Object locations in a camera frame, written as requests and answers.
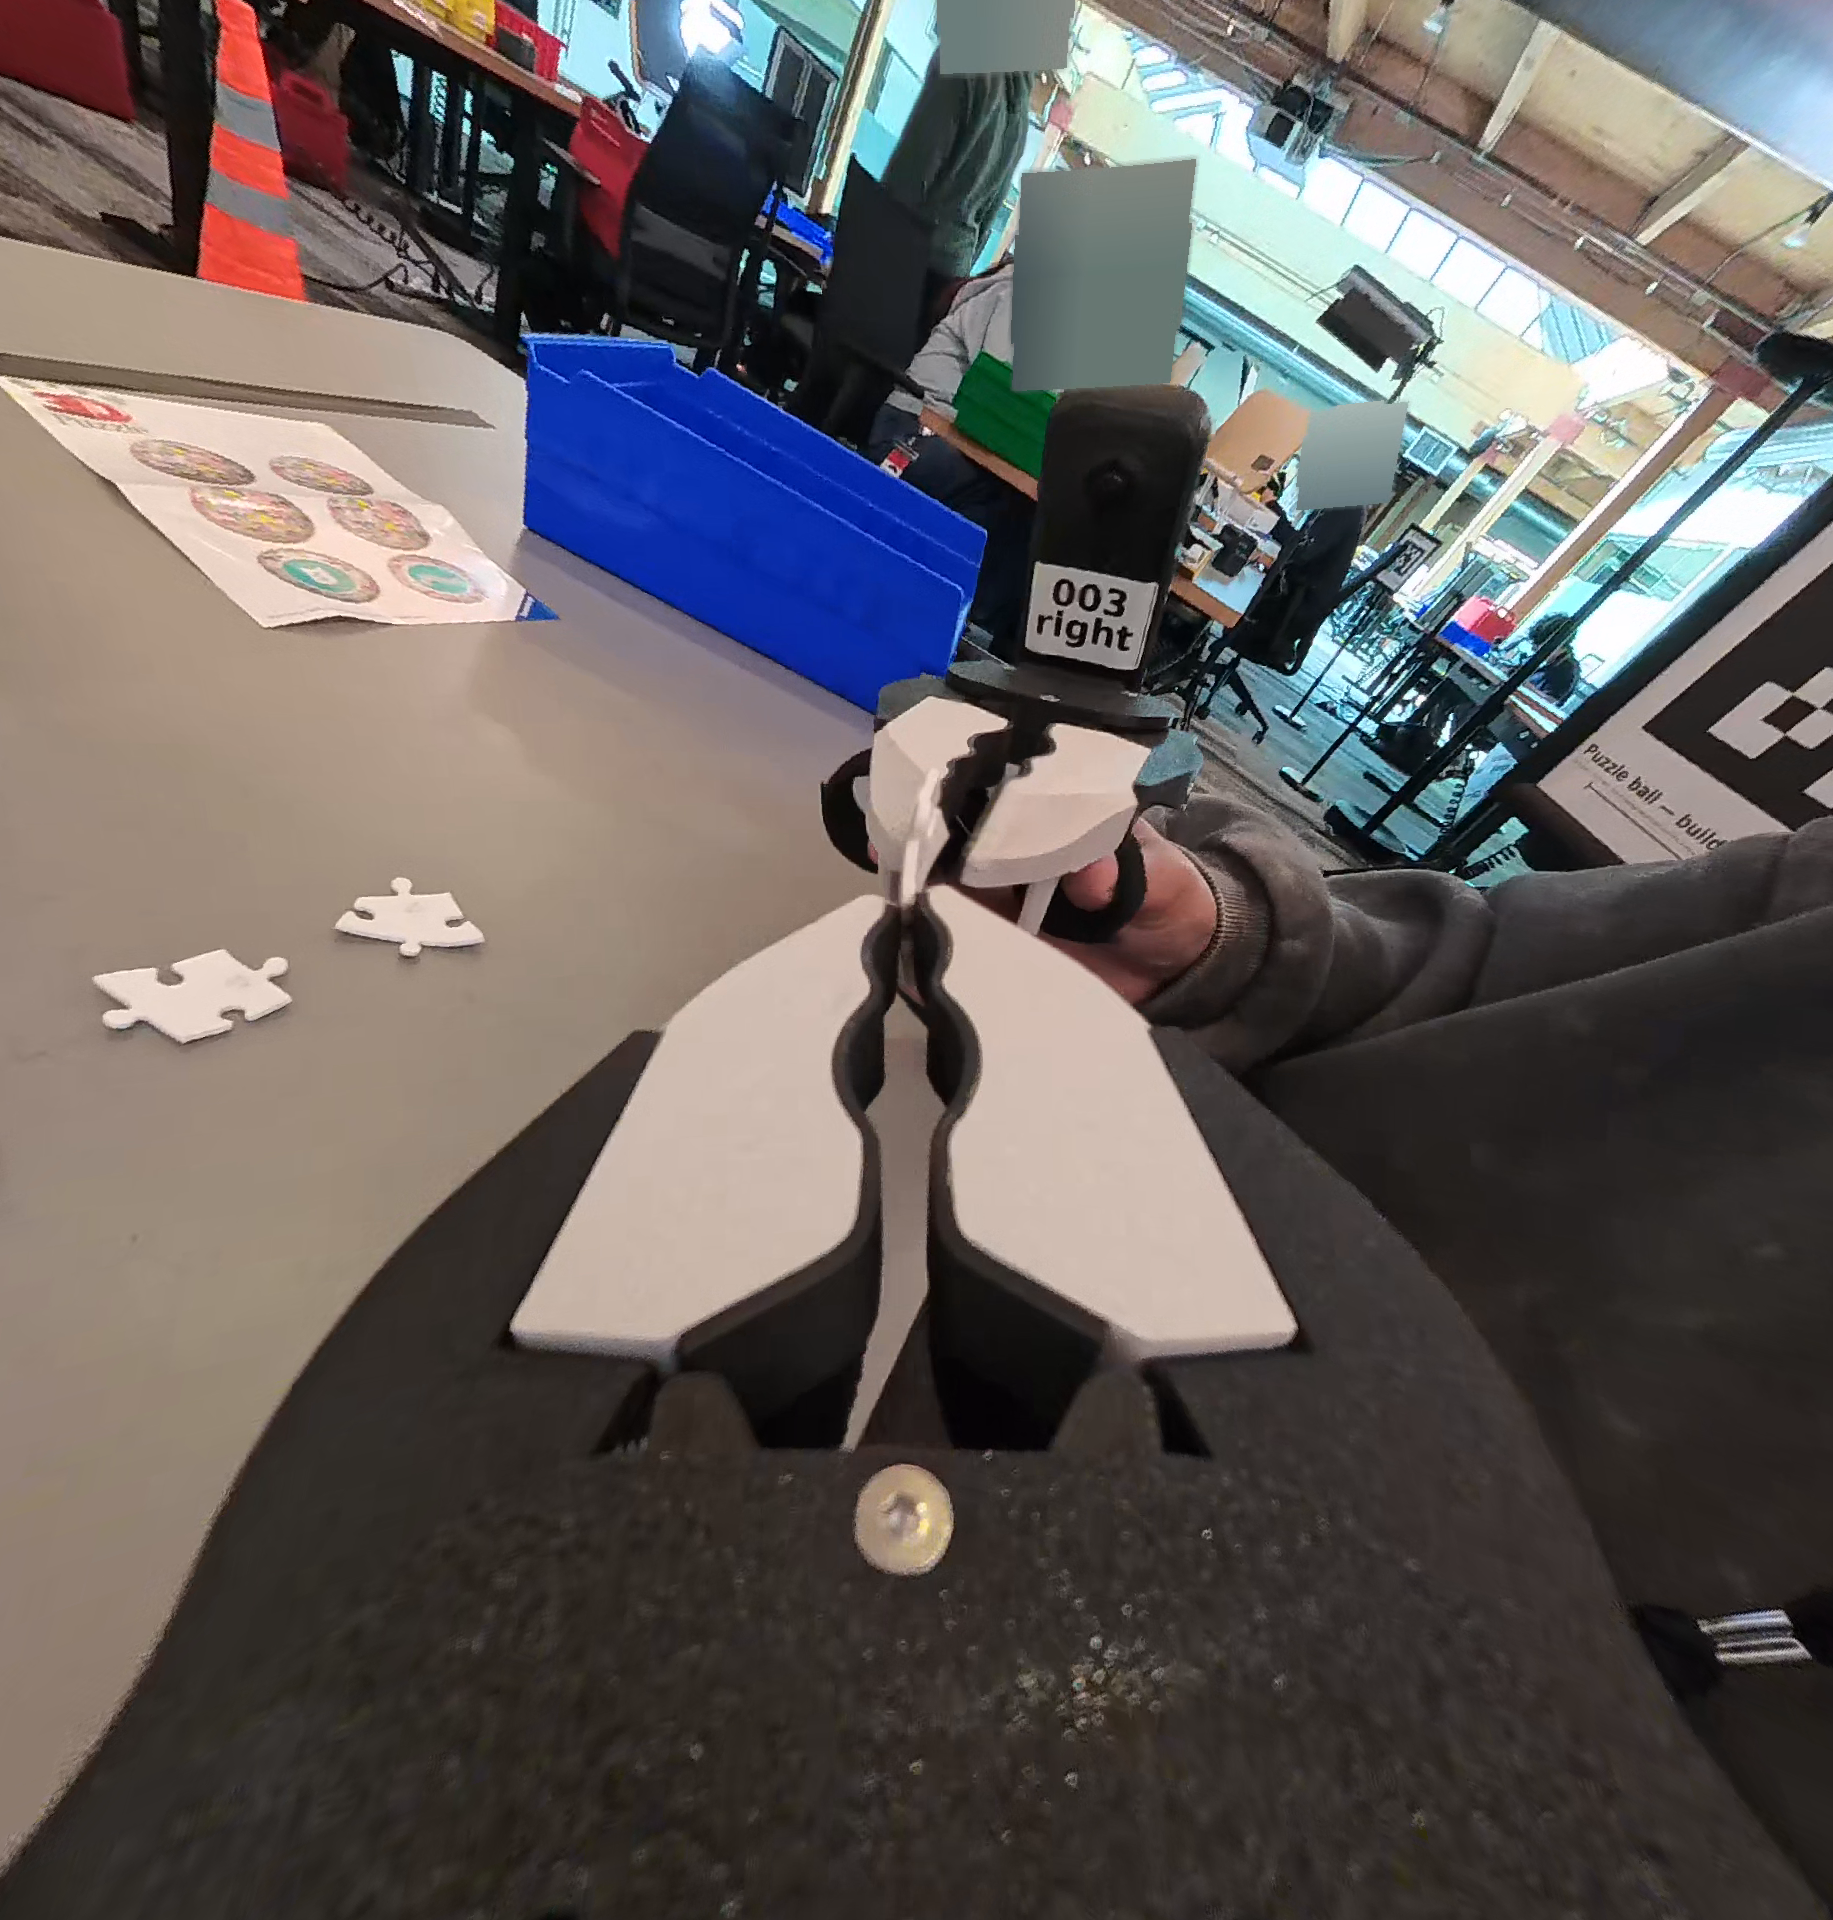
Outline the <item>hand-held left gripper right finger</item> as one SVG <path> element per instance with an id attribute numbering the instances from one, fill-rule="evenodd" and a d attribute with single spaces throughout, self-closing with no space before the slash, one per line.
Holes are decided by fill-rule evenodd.
<path id="1" fill-rule="evenodd" d="M 972 894 L 916 907 L 933 1333 L 967 1373 L 1278 1350 L 1292 1306 L 1150 1030 Z"/>

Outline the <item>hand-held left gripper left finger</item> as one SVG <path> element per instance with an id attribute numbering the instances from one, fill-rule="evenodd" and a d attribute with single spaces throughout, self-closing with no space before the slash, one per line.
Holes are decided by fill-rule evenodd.
<path id="1" fill-rule="evenodd" d="M 853 894 L 670 1016 L 512 1306 L 512 1345 L 662 1373 L 864 1356 L 895 956 L 895 909 Z"/>

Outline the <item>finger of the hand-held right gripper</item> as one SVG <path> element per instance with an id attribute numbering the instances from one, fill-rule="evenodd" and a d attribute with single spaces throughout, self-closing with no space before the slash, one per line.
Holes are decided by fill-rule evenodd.
<path id="1" fill-rule="evenodd" d="M 967 891 L 1039 884 L 1118 851 L 1146 746 L 1109 731 L 946 731 L 946 815 L 980 798 L 946 875 Z"/>
<path id="2" fill-rule="evenodd" d="M 1005 763 L 1010 720 L 980 706 L 906 706 L 871 739 L 867 760 L 867 843 L 880 891 L 928 891 L 951 843 L 951 798 L 974 773 L 974 752 Z"/>

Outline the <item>person's right forearm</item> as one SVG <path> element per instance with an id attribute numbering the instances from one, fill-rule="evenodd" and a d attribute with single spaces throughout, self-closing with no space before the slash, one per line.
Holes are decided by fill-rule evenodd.
<path id="1" fill-rule="evenodd" d="M 1369 1042 L 1665 960 L 1794 937 L 1833 967 L 1833 820 L 1689 862 L 1531 871 L 1489 891 L 1447 871 L 1325 875 L 1313 851 L 1239 801 L 1158 820 L 1215 902 L 1203 951 L 1140 997 L 1230 1074 Z"/>

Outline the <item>person's right hand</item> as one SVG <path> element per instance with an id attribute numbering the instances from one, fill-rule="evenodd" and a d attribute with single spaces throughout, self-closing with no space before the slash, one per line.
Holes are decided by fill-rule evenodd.
<path id="1" fill-rule="evenodd" d="M 1221 902 L 1203 869 L 1150 821 L 1139 821 L 1132 843 L 1140 851 L 1140 907 L 1081 960 L 1129 1006 L 1150 1006 L 1215 951 Z"/>

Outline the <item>black studio lamp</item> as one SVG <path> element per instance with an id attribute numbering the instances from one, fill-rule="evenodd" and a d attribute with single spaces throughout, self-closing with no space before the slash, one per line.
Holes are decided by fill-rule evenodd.
<path id="1" fill-rule="evenodd" d="M 1390 370 L 1390 392 L 1404 392 L 1404 382 L 1430 365 L 1441 349 L 1430 313 L 1390 296 L 1369 271 L 1348 271 L 1333 286 L 1333 298 L 1317 310 L 1317 330 L 1364 365 Z"/>

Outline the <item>blue plastic bin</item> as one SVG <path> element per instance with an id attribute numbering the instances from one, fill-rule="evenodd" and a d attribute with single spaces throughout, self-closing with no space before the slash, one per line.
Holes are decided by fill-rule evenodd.
<path id="1" fill-rule="evenodd" d="M 667 344 L 523 337 L 523 531 L 879 712 L 946 676 L 980 524 Z"/>

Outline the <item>black office chair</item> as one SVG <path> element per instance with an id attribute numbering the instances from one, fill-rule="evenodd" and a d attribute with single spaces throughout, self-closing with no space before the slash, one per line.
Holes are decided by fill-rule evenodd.
<path id="1" fill-rule="evenodd" d="M 708 365 L 733 333 L 757 213 L 783 179 L 795 111 L 697 53 L 624 202 L 612 320 Z"/>

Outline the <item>black white marker board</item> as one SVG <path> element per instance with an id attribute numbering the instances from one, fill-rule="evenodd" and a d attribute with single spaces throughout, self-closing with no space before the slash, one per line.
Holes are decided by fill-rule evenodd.
<path id="1" fill-rule="evenodd" d="M 1509 815 L 1553 869 L 1833 820 L 1833 482 L 1562 725 Z"/>

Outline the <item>printed instruction leaflet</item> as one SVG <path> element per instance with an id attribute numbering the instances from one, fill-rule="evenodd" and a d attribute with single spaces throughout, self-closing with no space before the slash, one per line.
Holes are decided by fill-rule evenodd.
<path id="1" fill-rule="evenodd" d="M 269 632 L 554 621 L 445 506 L 325 423 L 3 370 L 0 392 Z"/>

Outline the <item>background wooden table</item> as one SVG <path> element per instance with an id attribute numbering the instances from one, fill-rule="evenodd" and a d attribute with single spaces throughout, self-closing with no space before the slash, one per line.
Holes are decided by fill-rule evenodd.
<path id="1" fill-rule="evenodd" d="M 327 16 L 392 57 L 402 226 L 481 259 L 473 277 L 445 277 L 445 298 L 500 358 L 517 358 L 523 296 L 584 95 L 504 57 L 439 3 L 336 0 Z"/>

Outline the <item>orange object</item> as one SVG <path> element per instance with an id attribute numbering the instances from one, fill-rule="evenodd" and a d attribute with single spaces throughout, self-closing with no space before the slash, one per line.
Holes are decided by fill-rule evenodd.
<path id="1" fill-rule="evenodd" d="M 305 304 L 305 266 L 288 222 L 274 90 L 261 18 L 243 0 L 216 3 L 211 178 L 194 275 L 243 296 Z"/>

